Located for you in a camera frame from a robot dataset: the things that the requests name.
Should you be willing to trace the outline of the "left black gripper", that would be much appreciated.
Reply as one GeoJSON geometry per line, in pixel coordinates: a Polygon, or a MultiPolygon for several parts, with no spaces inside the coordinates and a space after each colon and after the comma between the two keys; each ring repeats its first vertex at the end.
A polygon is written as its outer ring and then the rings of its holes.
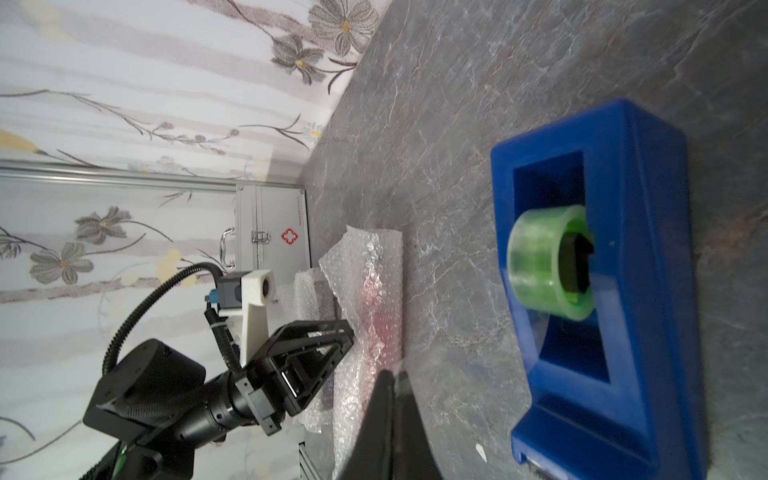
{"type": "MultiPolygon", "coordinates": [[[[346,320],[294,321],[279,328],[235,374],[242,398],[267,436],[287,416],[303,412],[354,345],[346,320]]],[[[395,377],[382,371],[375,382],[354,448],[341,480],[391,478],[395,377]]]]}

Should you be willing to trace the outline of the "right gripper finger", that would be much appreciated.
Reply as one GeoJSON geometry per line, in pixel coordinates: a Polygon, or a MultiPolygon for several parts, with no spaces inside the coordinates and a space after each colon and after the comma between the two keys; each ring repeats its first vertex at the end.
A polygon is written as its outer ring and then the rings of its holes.
{"type": "Polygon", "coordinates": [[[442,480],[408,374],[395,377],[391,478],[442,480]]]}

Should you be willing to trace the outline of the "bubble wrap sheet stack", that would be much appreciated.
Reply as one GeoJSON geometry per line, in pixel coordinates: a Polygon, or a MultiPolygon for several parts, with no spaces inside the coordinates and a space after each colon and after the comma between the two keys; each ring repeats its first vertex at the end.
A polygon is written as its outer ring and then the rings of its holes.
{"type": "Polygon", "coordinates": [[[339,479],[377,375],[398,366],[403,356],[402,233],[349,226],[319,265],[354,333],[334,372],[332,477],[339,479]]]}

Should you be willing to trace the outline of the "blue tape dispenser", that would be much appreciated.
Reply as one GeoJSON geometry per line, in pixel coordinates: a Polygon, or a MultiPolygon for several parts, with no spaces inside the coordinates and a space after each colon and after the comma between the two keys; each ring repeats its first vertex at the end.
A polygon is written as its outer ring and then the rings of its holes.
{"type": "Polygon", "coordinates": [[[498,263],[531,392],[510,434],[547,479],[702,479],[708,445],[687,140],[619,99],[491,152],[498,263]],[[521,305],[507,246],[528,210],[582,205],[595,309],[521,305]]]}

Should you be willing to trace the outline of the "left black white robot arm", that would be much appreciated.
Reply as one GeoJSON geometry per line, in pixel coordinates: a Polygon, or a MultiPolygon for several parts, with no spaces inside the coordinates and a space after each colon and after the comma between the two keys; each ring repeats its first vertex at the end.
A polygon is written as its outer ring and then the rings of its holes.
{"type": "Polygon", "coordinates": [[[87,479],[190,479],[195,452],[239,427],[271,436],[303,412],[354,343],[345,320],[294,321],[239,372],[202,365],[150,339],[99,380],[83,422],[116,439],[87,479]]]}

